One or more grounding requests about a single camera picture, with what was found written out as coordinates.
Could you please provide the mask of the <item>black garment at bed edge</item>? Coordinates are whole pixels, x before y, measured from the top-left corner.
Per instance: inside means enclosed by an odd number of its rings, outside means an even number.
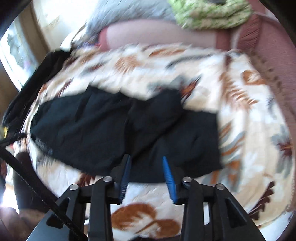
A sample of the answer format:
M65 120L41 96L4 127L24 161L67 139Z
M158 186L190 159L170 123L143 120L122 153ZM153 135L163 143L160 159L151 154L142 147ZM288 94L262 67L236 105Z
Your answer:
M63 63L70 56L70 52L63 50L50 52L46 55L4 113L2 126L8 129L8 136L20 133L29 109L37 98L41 87L62 69Z

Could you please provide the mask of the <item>leaf pattern fleece blanket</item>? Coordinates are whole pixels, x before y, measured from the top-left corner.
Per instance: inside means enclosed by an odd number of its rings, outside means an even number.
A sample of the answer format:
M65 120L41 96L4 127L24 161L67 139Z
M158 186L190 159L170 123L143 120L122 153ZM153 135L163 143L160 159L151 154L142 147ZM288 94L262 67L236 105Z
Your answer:
M103 176L87 174L54 159L34 143L31 121L39 106L78 95L88 87L148 100L165 89L180 92L183 108L217 116L221 169L193 178L223 184L245 209L266 240L277 240L288 226L295 194L293 125L273 87L250 56L183 44L127 45L101 51L71 52L62 69L45 83L32 103L15 144L29 155L33 172L55 197L71 184L88 186ZM129 180L120 205L111 207L116 240L177 237L183 206L170 200L165 181Z

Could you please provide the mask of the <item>black pants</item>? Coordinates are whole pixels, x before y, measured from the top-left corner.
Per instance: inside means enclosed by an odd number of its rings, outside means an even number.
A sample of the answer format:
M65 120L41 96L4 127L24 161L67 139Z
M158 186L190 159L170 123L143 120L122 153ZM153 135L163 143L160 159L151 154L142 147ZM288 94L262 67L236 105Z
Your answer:
M46 155L96 176L130 155L137 183L164 182L163 157L193 178L222 167L216 114L184 109L173 89L138 100L90 86L39 106L30 136Z

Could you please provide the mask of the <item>grey quilted blanket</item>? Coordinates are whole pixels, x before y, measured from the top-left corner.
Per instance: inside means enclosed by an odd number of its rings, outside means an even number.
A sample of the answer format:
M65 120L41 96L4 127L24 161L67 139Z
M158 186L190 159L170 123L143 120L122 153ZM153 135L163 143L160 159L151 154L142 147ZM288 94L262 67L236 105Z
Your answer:
M88 37L93 37L108 25L137 19L157 19L174 22L175 16L168 1L99 1L86 23L85 33Z

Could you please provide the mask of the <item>green patterned folded quilt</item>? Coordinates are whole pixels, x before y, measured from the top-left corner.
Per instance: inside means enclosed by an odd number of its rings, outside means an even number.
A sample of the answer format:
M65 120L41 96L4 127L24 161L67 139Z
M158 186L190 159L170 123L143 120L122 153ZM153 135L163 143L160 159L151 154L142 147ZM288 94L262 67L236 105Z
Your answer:
M248 1L168 1L176 23L184 29L230 29L253 14Z

